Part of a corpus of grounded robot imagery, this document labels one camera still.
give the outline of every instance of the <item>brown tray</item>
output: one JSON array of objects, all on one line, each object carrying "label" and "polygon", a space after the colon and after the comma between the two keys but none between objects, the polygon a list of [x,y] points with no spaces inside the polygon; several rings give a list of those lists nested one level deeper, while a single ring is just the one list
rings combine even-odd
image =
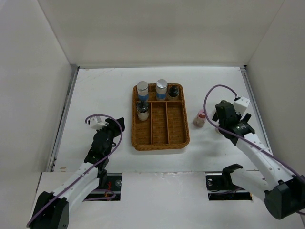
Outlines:
[{"label": "brown tray", "polygon": [[180,84],[177,101],[157,101],[156,84],[148,85],[149,117],[140,121],[136,105],[139,102],[137,86],[133,88],[132,145],[136,150],[181,149],[190,142],[183,88]]}]

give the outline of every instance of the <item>tray divider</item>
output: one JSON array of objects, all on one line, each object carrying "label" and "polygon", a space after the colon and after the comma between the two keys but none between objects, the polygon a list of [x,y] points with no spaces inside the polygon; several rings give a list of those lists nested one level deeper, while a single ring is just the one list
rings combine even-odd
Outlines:
[{"label": "tray divider", "polygon": [[166,130],[167,130],[167,144],[170,144],[170,132],[168,127],[168,110],[167,110],[167,102],[165,102],[165,110],[166,110]]},{"label": "tray divider", "polygon": [[151,145],[153,145],[153,103],[150,102],[151,107],[150,107],[150,116],[151,116]]}]

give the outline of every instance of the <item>table surface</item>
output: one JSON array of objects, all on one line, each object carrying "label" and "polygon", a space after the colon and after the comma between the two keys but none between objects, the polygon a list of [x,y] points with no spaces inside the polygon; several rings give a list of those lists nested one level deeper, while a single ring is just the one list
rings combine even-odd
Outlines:
[{"label": "table surface", "polygon": [[[190,143],[183,149],[137,151],[131,145],[132,89],[139,81],[155,83],[158,79],[182,85]],[[196,128],[193,125],[193,119],[203,108],[206,93],[216,84],[228,85],[240,96],[249,98],[239,67],[79,70],[54,171],[68,172],[78,169],[91,147],[95,134],[95,131],[84,123],[84,119],[96,113],[125,118],[123,140],[117,151],[109,158],[108,172],[221,171],[235,163],[247,170],[256,169],[239,149],[216,133],[209,123],[203,128]],[[229,90],[216,88],[208,99],[209,116],[212,117],[215,105],[221,100],[232,102],[233,99],[234,95]],[[253,115],[250,125],[266,145],[252,104],[247,112]]]},{"label": "table surface", "polygon": [[[71,174],[43,173],[36,198],[41,192],[60,186]],[[298,214],[274,219],[255,196],[253,201],[209,201],[204,172],[123,173],[121,191],[120,201],[82,203],[70,214],[68,228],[303,228]]]}]

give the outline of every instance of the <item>white wall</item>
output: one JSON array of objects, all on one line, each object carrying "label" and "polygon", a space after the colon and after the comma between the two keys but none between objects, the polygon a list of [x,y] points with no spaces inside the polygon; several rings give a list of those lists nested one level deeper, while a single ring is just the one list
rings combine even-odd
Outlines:
[{"label": "white wall", "polygon": [[78,65],[247,64],[284,0],[39,0]]},{"label": "white wall", "polygon": [[25,228],[70,75],[37,0],[0,0],[1,228]]},{"label": "white wall", "polygon": [[273,153],[305,175],[305,1],[286,0],[247,71]]}]

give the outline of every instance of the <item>plastic bottle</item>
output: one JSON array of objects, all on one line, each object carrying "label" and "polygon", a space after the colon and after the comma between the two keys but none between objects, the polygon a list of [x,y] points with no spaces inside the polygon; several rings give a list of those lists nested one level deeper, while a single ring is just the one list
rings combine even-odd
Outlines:
[{"label": "plastic bottle", "polygon": [[165,101],[166,92],[167,92],[167,81],[166,80],[157,81],[156,92],[157,92],[156,93],[157,101]]},{"label": "plastic bottle", "polygon": [[197,127],[203,127],[205,123],[205,113],[204,110],[200,110],[196,118],[194,118],[193,123]]},{"label": "plastic bottle", "polygon": [[167,93],[167,100],[168,101],[176,101],[179,98],[179,87],[171,86]]},{"label": "plastic bottle", "polygon": [[141,121],[146,121],[149,116],[149,104],[145,101],[140,101],[137,104],[137,114]]},{"label": "plastic bottle", "polygon": [[140,101],[148,101],[148,83],[140,81],[137,84],[138,98]]}]

